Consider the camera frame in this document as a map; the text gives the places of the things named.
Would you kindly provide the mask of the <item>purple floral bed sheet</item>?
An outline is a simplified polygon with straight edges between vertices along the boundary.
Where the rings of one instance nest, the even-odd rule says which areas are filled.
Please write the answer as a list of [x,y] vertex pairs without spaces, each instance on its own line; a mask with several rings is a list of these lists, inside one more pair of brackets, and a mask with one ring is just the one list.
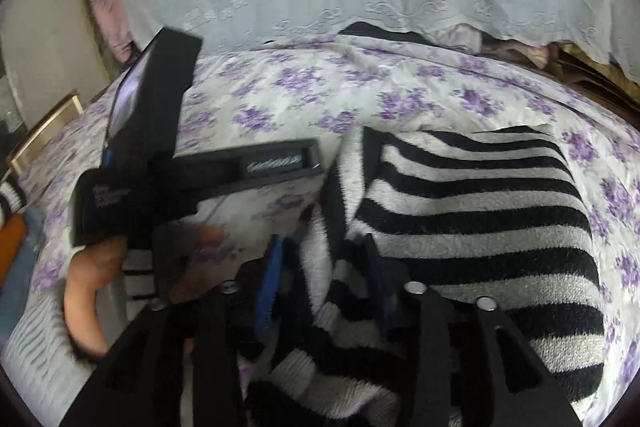
[[[100,163],[108,113],[122,78],[52,139],[21,176],[43,213],[29,304],[51,295],[74,250],[67,208],[78,176]],[[397,132],[474,132],[544,126],[559,142],[586,203],[604,304],[604,372],[578,404],[585,426],[604,425],[639,370],[639,130],[569,87],[518,66],[462,53],[367,38],[335,38],[203,56],[180,116],[178,154],[245,143],[318,139],[331,164],[342,134],[370,126]],[[203,268],[259,254],[285,233],[320,180],[262,188],[213,204],[230,237]]]

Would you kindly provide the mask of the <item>wooden picture frame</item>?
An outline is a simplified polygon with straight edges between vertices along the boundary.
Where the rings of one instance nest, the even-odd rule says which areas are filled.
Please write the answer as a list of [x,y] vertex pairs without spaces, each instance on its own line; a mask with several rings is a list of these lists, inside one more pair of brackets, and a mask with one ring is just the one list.
[[11,150],[8,156],[10,171],[15,176],[23,176],[47,144],[83,113],[84,106],[78,93],[72,91],[65,95]]

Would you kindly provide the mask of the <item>black white striped sweater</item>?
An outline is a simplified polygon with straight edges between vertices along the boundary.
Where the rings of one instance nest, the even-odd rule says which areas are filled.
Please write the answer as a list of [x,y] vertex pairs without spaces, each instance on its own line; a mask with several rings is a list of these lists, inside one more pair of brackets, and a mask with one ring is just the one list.
[[522,126],[344,136],[286,256],[250,425],[398,426],[368,234],[444,302],[447,426],[579,424],[603,374],[591,228],[558,142]]

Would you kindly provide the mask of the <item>folded bedding stack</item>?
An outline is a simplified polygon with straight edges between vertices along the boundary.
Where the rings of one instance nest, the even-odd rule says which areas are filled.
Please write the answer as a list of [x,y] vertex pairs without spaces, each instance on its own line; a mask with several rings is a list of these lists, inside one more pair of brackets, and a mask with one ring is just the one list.
[[528,46],[516,40],[499,40],[467,24],[422,36],[414,31],[389,31],[365,22],[353,23],[342,35],[371,37],[396,42],[434,44],[466,54],[537,69],[591,101],[612,110],[634,127],[639,126],[639,85],[629,80],[615,61],[600,64],[572,42]]

